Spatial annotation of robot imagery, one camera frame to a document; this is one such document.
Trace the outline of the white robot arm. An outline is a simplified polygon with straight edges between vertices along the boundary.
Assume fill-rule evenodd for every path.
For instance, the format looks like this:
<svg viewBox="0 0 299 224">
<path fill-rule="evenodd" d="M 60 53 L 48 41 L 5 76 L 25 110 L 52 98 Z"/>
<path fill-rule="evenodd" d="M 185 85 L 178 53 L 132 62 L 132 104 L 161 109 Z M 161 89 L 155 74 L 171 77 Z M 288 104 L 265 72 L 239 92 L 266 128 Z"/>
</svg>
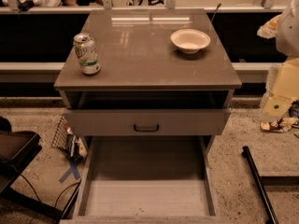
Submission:
<svg viewBox="0 0 299 224">
<path fill-rule="evenodd" d="M 266 93 L 260 103 L 262 121 L 280 120 L 299 99 L 299 0 L 261 26 L 257 35 L 275 38 L 277 51 L 287 56 L 268 71 Z"/>
</svg>

